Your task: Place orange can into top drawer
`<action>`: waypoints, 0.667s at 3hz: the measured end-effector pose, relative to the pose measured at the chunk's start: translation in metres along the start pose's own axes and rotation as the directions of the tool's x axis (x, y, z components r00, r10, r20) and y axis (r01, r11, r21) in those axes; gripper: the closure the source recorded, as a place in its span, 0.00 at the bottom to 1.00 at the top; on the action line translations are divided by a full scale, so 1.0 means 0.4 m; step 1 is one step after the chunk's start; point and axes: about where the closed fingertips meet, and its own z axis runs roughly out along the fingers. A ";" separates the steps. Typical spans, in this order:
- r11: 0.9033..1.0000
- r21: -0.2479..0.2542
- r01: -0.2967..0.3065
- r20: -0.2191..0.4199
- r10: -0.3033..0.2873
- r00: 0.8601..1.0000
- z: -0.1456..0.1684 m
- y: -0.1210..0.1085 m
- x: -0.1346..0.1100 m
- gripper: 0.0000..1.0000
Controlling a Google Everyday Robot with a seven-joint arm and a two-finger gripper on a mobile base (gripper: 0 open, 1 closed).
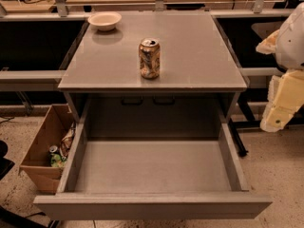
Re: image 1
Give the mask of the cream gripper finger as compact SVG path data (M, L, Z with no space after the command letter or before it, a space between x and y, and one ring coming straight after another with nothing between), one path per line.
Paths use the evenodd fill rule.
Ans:
M260 42L256 46L256 52L262 54L272 54L276 52L276 39L279 34L279 30L271 33L267 38L265 38L262 42Z
M304 71L288 69L281 77L273 76L268 88L268 103L260 128L277 132L285 127L304 105Z

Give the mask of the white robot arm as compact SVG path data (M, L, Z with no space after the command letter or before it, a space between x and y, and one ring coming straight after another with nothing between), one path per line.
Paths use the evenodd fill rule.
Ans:
M268 103L260 122L262 130L277 132L304 105L304 3L294 9L280 29L259 43L256 51L274 54L277 64L286 69L269 83Z

